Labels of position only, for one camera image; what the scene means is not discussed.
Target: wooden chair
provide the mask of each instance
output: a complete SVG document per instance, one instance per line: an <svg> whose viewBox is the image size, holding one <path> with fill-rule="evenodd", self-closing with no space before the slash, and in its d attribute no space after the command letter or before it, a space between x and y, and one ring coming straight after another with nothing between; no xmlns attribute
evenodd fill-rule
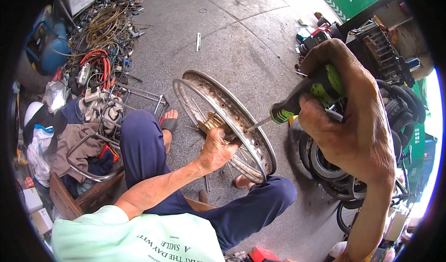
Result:
<svg viewBox="0 0 446 262"><path fill-rule="evenodd" d="M67 220L74 220L81 215L89 212L95 212L100 207L101 198L113 185L117 184L123 177L124 172L107 182L97 182L78 198L73 199L67 191L64 184L56 173L51 173L49 179L49 195L54 205ZM215 207L186 197L187 202L192 209L198 212L205 212Z"/></svg>

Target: black sandal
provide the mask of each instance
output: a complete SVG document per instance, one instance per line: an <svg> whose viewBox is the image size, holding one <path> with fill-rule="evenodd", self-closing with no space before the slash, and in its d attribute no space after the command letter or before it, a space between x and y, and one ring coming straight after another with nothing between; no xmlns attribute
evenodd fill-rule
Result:
<svg viewBox="0 0 446 262"><path fill-rule="evenodd" d="M178 119L174 118L168 119L163 117L160 120L160 126L161 129L167 129L168 131L170 131L171 134L173 134L178 126Z"/></svg>

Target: mint green t-shirt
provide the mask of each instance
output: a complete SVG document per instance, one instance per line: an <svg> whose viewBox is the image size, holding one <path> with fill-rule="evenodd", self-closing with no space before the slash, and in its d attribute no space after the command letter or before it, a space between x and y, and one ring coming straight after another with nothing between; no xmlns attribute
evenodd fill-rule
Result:
<svg viewBox="0 0 446 262"><path fill-rule="evenodd" d="M209 220L191 214L142 214L128 220L117 206L56 220L53 253L59 261L224 262Z"/></svg>

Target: navy blue pants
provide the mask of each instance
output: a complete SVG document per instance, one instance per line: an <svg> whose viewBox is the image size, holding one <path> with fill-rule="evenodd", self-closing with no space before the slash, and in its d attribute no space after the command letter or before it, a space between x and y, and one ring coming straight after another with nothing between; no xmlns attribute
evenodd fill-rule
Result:
<svg viewBox="0 0 446 262"><path fill-rule="evenodd" d="M120 139L127 188L136 183L170 173L166 165L163 132L152 111L135 110L123 121ZM190 213L210 221L222 252L269 225L296 198L296 188L286 178L268 176L265 184L251 187L248 195L223 207L196 212L177 190L144 213L176 215Z"/></svg>

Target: concrete floor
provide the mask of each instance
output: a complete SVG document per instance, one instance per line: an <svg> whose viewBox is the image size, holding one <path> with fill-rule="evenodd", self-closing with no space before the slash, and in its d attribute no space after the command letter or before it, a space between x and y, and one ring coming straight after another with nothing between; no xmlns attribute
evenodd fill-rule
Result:
<svg viewBox="0 0 446 262"><path fill-rule="evenodd" d="M204 72L229 89L254 118L262 119L271 104L285 98L300 81L293 73L298 57L295 36L302 27L298 19L315 25L315 11L330 21L338 19L323 0L144 0L142 6L143 13L135 21L152 26L139 39L132 74L146 74L135 87L164 94L171 108L179 111L179 126L167 158L171 170L194 159L203 144L200 141L189 148L199 136L184 127L192 122L174 96L172 79L181 78L188 69ZM195 51L197 32L202 33L200 52ZM133 105L151 108L142 100L134 100ZM336 223L336 203L304 175L296 174L296 178L293 174L284 151L287 126L270 123L263 130L276 153L276 175L293 180L298 196L270 226L228 253L249 251L256 245L282 260L322 261L343 235ZM246 194L230 186L229 172L218 170L210 181L209 204L222 206ZM204 188L204 179L199 179L181 190L197 199Z"/></svg>

